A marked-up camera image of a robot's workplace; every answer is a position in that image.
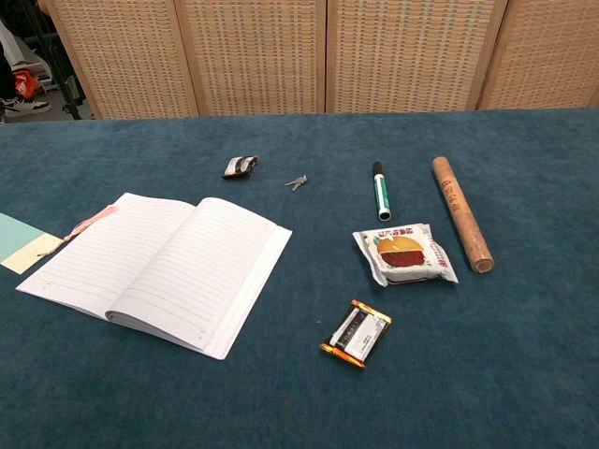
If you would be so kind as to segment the blue cream bookmark pink tassel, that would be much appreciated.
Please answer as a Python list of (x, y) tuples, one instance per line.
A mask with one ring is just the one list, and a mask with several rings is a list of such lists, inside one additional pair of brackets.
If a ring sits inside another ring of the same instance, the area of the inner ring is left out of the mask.
[(93, 217), (77, 224), (63, 238), (0, 213), (0, 266), (23, 274), (39, 260), (54, 253), (90, 225), (113, 214), (117, 209), (116, 205), (108, 205)]

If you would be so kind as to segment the crumpled black white wrapper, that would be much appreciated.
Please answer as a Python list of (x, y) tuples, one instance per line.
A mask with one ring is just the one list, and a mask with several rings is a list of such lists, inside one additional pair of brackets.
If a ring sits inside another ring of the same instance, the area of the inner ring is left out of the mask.
[(249, 176), (253, 172), (257, 161), (258, 157), (256, 155), (231, 158), (221, 177), (223, 179), (233, 179)]

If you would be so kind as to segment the green white marker pen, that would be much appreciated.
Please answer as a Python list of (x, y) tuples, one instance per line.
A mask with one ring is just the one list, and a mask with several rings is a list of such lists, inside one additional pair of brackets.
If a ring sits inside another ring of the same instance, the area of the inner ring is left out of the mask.
[(387, 184), (382, 164), (379, 161), (373, 163), (373, 183), (378, 219), (382, 222), (389, 221), (391, 218), (391, 210), (388, 202)]

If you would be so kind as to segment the white snack cake packet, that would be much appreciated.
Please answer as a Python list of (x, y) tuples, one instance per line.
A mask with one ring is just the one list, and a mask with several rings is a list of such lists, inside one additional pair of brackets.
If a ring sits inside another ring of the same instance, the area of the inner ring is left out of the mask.
[(381, 286), (440, 278), (459, 279), (428, 224), (408, 224), (352, 234)]

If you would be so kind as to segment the open lined white notebook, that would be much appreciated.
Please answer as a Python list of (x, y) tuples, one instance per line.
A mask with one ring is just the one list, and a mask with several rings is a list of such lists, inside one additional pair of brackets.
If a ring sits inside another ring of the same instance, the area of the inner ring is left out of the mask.
[(222, 360), (290, 236), (220, 198), (126, 193), (19, 290)]

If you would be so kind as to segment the orange-ended battery pack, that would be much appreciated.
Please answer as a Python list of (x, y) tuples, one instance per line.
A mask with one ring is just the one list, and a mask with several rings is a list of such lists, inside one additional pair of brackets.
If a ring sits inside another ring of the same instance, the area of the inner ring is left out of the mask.
[(355, 367), (365, 369), (369, 354), (392, 323), (390, 316), (353, 299), (344, 319), (332, 335), (320, 344), (320, 349)]

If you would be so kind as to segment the brown wooden rolling pin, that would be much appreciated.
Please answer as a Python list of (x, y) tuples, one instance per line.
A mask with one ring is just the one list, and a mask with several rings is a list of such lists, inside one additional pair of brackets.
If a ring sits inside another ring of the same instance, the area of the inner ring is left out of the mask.
[(451, 165), (443, 156), (431, 164), (472, 270), (480, 274), (491, 271), (494, 259)]

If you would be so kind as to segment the wicker wooden folding screen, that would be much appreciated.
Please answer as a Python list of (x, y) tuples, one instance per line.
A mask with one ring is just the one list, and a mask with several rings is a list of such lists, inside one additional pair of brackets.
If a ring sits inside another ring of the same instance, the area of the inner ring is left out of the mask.
[(43, 0), (99, 119), (599, 107), (599, 0)]

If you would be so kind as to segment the blue carpet table mat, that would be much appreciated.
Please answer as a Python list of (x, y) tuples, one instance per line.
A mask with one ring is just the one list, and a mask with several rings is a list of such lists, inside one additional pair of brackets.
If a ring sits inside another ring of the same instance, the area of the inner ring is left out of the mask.
[[(0, 268), (0, 449), (599, 449), (599, 109), (0, 125), (0, 212), (62, 236), (125, 192), (221, 197), (292, 237), (221, 362)], [(459, 282), (379, 285), (352, 234), (417, 223)], [(393, 320), (365, 369), (320, 349), (353, 299)]]

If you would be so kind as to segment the black tripod stand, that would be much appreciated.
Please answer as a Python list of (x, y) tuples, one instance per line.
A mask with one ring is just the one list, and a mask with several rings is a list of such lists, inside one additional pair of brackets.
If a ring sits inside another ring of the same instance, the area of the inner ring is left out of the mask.
[(85, 93), (60, 36), (51, 30), (49, 19), (34, 6), (33, 0), (19, 2), (23, 7), (24, 16), (33, 28), (43, 59), (49, 66), (51, 78), (65, 100), (63, 111), (68, 112), (74, 120), (81, 120), (79, 106), (85, 100)]

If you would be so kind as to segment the black white sneaker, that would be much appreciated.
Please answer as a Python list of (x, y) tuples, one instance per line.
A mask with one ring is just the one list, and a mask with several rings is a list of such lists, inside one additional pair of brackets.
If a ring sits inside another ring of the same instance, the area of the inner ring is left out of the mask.
[(51, 110), (50, 103), (35, 99), (26, 99), (21, 95), (10, 99), (0, 98), (0, 104), (4, 107), (8, 117), (21, 117)]

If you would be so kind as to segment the orange bag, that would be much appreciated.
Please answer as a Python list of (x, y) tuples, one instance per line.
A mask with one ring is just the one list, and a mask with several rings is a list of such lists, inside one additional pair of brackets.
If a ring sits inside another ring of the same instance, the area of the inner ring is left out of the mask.
[(12, 72), (16, 91), (26, 99), (33, 99), (40, 89), (38, 79), (28, 69)]

